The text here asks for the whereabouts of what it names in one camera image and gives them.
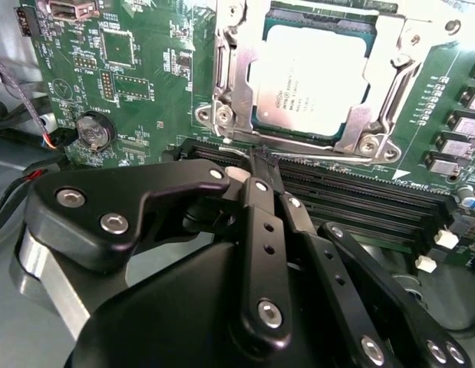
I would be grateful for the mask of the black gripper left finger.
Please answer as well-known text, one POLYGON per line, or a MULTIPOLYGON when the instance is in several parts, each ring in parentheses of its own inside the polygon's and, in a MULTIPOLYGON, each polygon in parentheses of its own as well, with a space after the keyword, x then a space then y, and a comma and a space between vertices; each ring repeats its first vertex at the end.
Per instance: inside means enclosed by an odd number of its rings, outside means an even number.
POLYGON ((238 182, 206 159, 57 172, 28 194, 25 228, 41 245, 128 286, 211 244, 237 250, 237 332, 264 350, 289 344, 283 223, 261 179, 238 182))

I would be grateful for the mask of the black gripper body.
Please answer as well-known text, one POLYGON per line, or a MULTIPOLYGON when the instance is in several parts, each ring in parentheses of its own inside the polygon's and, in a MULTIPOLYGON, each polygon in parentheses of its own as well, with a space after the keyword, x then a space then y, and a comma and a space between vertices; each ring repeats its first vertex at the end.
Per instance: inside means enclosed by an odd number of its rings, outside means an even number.
POLYGON ((206 245, 128 286, 96 274, 21 230, 11 262, 18 289, 58 314, 74 338, 68 367, 338 367, 342 351, 318 286, 288 266, 289 344, 266 352, 237 332, 237 250, 206 245))

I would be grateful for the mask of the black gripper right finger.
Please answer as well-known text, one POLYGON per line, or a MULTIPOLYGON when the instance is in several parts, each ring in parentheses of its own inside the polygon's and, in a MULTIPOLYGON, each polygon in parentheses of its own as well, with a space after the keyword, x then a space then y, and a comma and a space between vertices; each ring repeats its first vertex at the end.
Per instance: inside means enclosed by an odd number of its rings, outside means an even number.
POLYGON ((315 228, 304 205, 282 184, 279 159, 264 153, 279 194, 285 233, 328 311, 339 367, 472 367, 468 353, 339 224, 315 228))

